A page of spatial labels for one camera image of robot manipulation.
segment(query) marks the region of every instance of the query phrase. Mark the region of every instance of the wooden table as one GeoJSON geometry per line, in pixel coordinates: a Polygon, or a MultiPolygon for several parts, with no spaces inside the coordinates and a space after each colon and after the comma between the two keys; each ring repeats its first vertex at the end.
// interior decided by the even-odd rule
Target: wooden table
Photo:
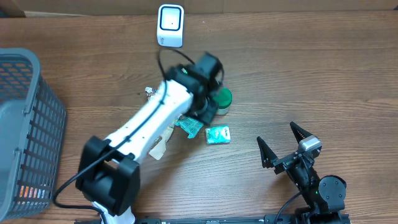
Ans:
{"type": "MultiPolygon", "coordinates": [[[[232,141],[207,146],[176,129],[165,156],[148,157],[134,210],[160,218],[276,213],[297,192],[286,174],[261,167],[257,136],[279,157],[297,143],[289,122],[316,134],[319,176],[348,183],[353,223],[398,219],[398,14],[394,11],[187,15],[183,51],[208,50],[226,70],[232,141]]],[[[76,173],[84,143],[119,128],[161,81],[156,16],[1,19],[0,47],[35,52],[68,108],[58,186],[76,173]]],[[[166,66],[181,62],[164,52],[166,66]]],[[[60,201],[89,204],[74,186],[60,201]]],[[[304,206],[300,198],[286,212],[304,206]]],[[[7,223],[72,223],[95,212],[51,206],[7,223]]]]}

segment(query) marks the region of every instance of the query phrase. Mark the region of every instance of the black cable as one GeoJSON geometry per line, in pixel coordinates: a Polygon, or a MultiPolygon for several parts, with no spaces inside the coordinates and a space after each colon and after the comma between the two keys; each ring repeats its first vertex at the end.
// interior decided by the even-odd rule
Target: black cable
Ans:
{"type": "Polygon", "coordinates": [[[224,67],[221,66],[221,81],[220,81],[220,86],[221,86],[221,85],[223,84],[223,82],[224,82],[224,75],[225,75],[224,67]]]}
{"type": "Polygon", "coordinates": [[[302,161],[302,163],[304,164],[305,170],[307,171],[307,175],[308,175],[308,187],[311,185],[311,175],[310,175],[310,169],[307,167],[307,164],[304,161],[304,154],[303,156],[300,158],[300,160],[302,161]]]}
{"type": "MultiPolygon", "coordinates": [[[[174,51],[180,55],[182,55],[184,58],[186,58],[189,62],[195,64],[195,62],[193,62],[188,56],[186,56],[184,53],[175,50],[175,49],[168,49],[171,51],[174,51]]],[[[109,152],[107,152],[105,155],[101,156],[99,159],[97,159],[96,161],[94,161],[92,164],[90,164],[89,166],[87,166],[86,168],[84,168],[83,170],[81,170],[79,173],[75,174],[73,177],[71,177],[69,180],[67,180],[64,184],[61,185],[61,187],[59,189],[57,189],[53,195],[53,199],[52,202],[54,203],[54,205],[60,207],[60,208],[74,208],[74,209],[91,209],[94,210],[96,212],[99,213],[99,215],[101,216],[104,224],[107,224],[104,212],[94,206],[91,205],[64,205],[62,203],[58,203],[57,202],[57,197],[58,195],[66,188],[68,187],[68,185],[70,185],[73,181],[77,180],[77,178],[79,178],[80,176],[82,176],[85,172],[89,171],[90,169],[92,169],[93,167],[95,167],[97,164],[99,164],[100,162],[103,162],[107,157],[109,157],[112,153],[116,152],[124,143],[126,143],[128,140],[130,140],[130,138],[135,135],[137,133],[138,130],[140,130],[145,124],[146,122],[148,122],[148,120],[156,113],[156,111],[160,108],[161,105],[164,104],[164,100],[165,97],[167,95],[167,80],[166,80],[166,74],[164,72],[164,68],[162,66],[162,62],[160,61],[160,52],[161,50],[158,52],[157,54],[157,63],[159,65],[160,71],[162,72],[162,76],[164,79],[164,83],[165,83],[165,88],[164,88],[164,94],[162,96],[162,99],[159,101],[159,104],[156,106],[156,108],[153,110],[153,112],[132,132],[130,133],[128,136],[126,136],[123,141],[121,141],[116,147],[112,148],[109,152]]]]}
{"type": "Polygon", "coordinates": [[[285,210],[285,208],[286,208],[290,203],[292,203],[292,202],[294,201],[294,199],[296,199],[296,198],[297,198],[298,196],[300,196],[300,195],[301,195],[301,192],[297,193],[297,194],[294,195],[291,199],[289,199],[289,200],[284,204],[284,206],[282,206],[282,208],[280,208],[278,214],[277,214],[276,217],[275,217],[275,222],[274,222],[274,224],[277,224],[278,218],[280,217],[280,214],[282,214],[282,212],[285,210]]]}

